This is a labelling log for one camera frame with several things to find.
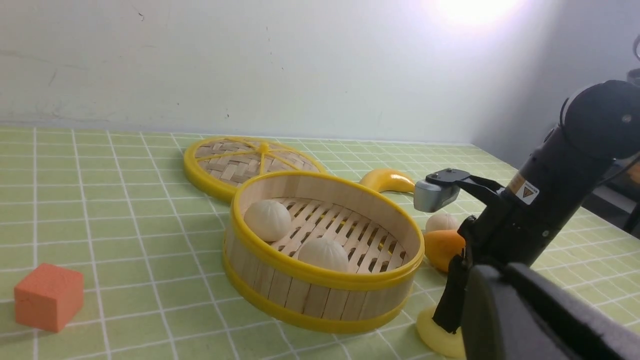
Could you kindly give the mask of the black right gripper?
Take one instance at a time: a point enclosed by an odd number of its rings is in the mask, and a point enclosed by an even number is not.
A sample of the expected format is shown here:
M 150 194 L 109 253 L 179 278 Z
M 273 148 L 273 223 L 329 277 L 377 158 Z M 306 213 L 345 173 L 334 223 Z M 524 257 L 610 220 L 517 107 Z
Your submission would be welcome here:
M 449 262 L 432 320 L 450 334 L 461 326 L 467 359 L 640 357 L 637 334 L 526 266 L 581 207 L 595 186 L 594 176 L 515 175 L 503 187 L 467 175 L 457 186 L 485 209 L 458 229 L 465 248 Z M 507 266 L 499 271 L 489 265 Z

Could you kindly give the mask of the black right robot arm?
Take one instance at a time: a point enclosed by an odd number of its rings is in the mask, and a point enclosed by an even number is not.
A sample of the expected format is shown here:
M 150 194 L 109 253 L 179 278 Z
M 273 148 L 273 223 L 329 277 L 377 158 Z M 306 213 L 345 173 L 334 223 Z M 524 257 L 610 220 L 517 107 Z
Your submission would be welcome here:
M 462 322 L 469 272 L 476 265 L 531 266 L 581 207 L 605 183 L 615 161 L 639 152 L 639 87 L 606 80 L 565 100 L 558 124 L 507 186 L 446 168 L 425 177 L 427 212 L 452 203 L 460 191 L 485 205 L 458 228 L 464 247 L 448 262 L 434 323 L 455 333 Z

